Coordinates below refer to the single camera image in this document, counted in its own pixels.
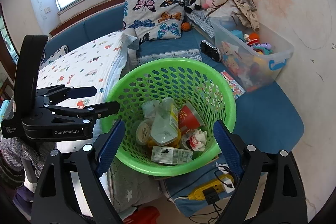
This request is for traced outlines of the left grey gloved hand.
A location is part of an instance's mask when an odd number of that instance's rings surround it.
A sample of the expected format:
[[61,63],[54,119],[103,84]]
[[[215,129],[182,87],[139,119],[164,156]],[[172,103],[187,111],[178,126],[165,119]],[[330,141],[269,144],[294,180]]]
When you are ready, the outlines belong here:
[[23,160],[29,161],[40,177],[50,152],[56,148],[55,142],[25,143],[18,137],[1,140],[1,182],[10,189],[17,189],[25,182]]

